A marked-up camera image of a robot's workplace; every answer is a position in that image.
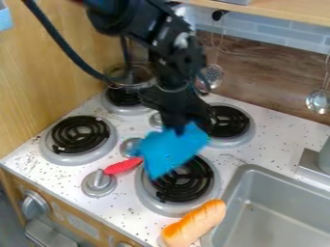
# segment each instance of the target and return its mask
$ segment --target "speckled countertop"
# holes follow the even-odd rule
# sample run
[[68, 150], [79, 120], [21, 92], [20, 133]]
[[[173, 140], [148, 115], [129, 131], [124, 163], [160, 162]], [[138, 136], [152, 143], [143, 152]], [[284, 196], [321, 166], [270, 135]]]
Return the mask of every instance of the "speckled countertop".
[[[303, 149], [319, 151], [330, 135], [329, 126], [222, 96], [211, 95], [206, 97], [205, 101], [238, 106], [247, 111], [257, 125], [254, 139], [246, 145], [234, 149], [202, 150], [201, 155], [212, 161], [220, 173], [221, 193], [235, 169], [243, 164], [257, 164], [330, 190], [330, 187], [294, 174]], [[96, 115], [109, 120], [117, 128], [120, 142], [131, 137], [144, 137], [148, 131], [151, 131], [149, 125], [151, 114], [143, 117], [111, 115], [100, 106], [99, 96], [86, 101], [81, 107], [69, 113], [70, 116]], [[41, 134], [32, 138], [2, 159], [3, 167], [144, 246], [157, 246], [156, 239], [161, 228], [178, 220], [153, 213], [139, 202], [134, 188], [135, 171], [118, 176], [119, 184], [116, 190], [105, 198], [92, 199], [82, 193], [80, 183], [86, 175], [97, 168], [105, 168], [123, 159], [119, 155], [120, 142], [108, 155], [96, 162], [77, 167], [64, 167], [49, 163], [41, 157], [38, 145], [40, 136]]]

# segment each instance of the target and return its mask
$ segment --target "metal sink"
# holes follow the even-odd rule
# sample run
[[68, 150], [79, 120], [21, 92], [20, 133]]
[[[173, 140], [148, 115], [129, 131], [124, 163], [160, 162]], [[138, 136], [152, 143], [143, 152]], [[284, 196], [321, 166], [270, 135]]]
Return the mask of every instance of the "metal sink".
[[223, 223], [203, 247], [329, 247], [330, 193], [255, 165], [238, 168]]

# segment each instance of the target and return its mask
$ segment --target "red handle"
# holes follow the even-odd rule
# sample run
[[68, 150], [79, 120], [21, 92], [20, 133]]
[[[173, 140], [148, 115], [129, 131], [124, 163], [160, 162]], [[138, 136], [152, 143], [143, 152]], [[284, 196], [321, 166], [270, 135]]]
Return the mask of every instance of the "red handle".
[[143, 163], [143, 158], [140, 157], [130, 158], [125, 161], [121, 161], [114, 165], [108, 166], [103, 170], [103, 173], [105, 175], [116, 175], [116, 174], [124, 173], [134, 169], [141, 163]]

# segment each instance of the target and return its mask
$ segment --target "wooden wall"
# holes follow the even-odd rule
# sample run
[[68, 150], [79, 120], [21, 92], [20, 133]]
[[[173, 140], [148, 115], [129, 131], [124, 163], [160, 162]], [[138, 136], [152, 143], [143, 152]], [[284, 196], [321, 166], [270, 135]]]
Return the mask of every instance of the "wooden wall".
[[[0, 157], [102, 89], [46, 34], [20, 2], [6, 1], [14, 28], [0, 32]], [[38, 0], [72, 47], [102, 71], [122, 60], [118, 39], [98, 34], [82, 8]]]
[[[224, 37], [219, 51], [212, 46], [210, 33], [198, 35], [208, 62], [217, 63], [226, 73], [216, 94], [330, 124], [330, 114], [315, 114], [305, 104], [307, 94], [322, 84], [325, 55], [233, 37]], [[215, 46], [220, 41], [214, 35]]]

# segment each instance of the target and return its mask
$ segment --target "blue towel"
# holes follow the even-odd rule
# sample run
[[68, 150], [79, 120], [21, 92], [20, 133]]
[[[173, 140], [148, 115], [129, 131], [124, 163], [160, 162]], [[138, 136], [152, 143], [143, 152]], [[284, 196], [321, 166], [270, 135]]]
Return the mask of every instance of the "blue towel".
[[189, 123], [180, 136], [173, 129], [149, 133], [139, 142], [134, 154], [144, 157], [146, 172], [151, 179], [156, 179], [183, 165], [207, 142], [207, 134]]

